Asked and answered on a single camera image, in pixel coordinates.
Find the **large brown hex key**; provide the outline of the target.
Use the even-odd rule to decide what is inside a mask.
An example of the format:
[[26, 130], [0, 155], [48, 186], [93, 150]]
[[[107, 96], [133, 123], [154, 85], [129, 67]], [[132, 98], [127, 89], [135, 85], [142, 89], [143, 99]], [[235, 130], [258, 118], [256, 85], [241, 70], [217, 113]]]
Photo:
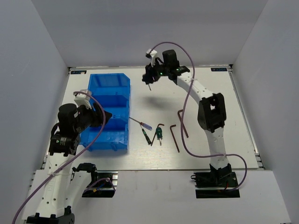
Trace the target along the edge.
[[[183, 112], [183, 109], [181, 110], [178, 110], [177, 114], [178, 114], [178, 118], [179, 118], [179, 121], [182, 122], [182, 112]], [[189, 138], [189, 135], [188, 135], [188, 132], [186, 130], [186, 127], [184, 125], [184, 123], [182, 124], [182, 127], [183, 127], [183, 131], [184, 131], [184, 134], [186, 135], [187, 138]]]

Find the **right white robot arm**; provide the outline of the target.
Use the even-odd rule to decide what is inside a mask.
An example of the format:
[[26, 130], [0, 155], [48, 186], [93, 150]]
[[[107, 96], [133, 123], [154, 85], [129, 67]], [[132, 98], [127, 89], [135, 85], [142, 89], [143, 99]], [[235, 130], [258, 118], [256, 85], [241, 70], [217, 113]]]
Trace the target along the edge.
[[210, 150], [210, 172], [196, 173], [195, 179], [200, 187], [222, 186], [232, 173], [223, 138], [227, 118], [224, 96], [212, 93], [200, 84], [186, 66], [179, 64], [174, 50], [164, 51], [163, 59], [159, 59], [156, 54], [151, 49], [146, 52], [150, 63], [145, 67], [142, 81], [152, 84], [160, 77], [168, 77], [195, 100], [198, 104], [197, 120], [206, 133]]

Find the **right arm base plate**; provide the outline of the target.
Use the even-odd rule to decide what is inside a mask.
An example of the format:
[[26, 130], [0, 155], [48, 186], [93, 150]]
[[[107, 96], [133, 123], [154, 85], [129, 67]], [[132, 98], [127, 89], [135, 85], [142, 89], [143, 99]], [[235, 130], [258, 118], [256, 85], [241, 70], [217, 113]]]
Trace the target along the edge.
[[197, 199], [240, 198], [235, 172], [224, 177], [220, 182], [212, 180], [210, 172], [196, 172], [190, 176], [195, 183]]

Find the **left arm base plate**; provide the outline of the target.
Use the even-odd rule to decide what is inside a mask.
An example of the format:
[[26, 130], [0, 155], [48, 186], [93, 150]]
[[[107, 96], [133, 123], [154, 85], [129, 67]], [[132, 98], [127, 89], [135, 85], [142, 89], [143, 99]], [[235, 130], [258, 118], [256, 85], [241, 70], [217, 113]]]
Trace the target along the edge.
[[117, 188], [118, 172], [97, 172], [87, 189], [82, 194], [83, 198], [112, 198]]

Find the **green stubby screwdriver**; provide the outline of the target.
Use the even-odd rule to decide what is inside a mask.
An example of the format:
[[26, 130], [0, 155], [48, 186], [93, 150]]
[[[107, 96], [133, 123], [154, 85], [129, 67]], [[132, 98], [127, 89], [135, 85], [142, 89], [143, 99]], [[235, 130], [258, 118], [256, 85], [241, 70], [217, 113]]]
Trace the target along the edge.
[[157, 135], [157, 139], [159, 140], [159, 144], [162, 145], [163, 135], [162, 135], [162, 129], [161, 129], [161, 127], [157, 127], [156, 128], [156, 135]]

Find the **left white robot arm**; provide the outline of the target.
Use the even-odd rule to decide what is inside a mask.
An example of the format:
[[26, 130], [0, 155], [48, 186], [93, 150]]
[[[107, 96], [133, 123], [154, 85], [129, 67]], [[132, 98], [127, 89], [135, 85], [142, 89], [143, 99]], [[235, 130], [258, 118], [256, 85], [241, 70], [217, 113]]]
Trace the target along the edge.
[[58, 123], [51, 131], [48, 177], [34, 190], [43, 189], [43, 195], [34, 215], [27, 217], [28, 224], [72, 224], [72, 208], [88, 186], [98, 183], [99, 175], [92, 163], [72, 163], [79, 154], [80, 134], [89, 127], [100, 127], [112, 114], [98, 102], [68, 103], [59, 107]]

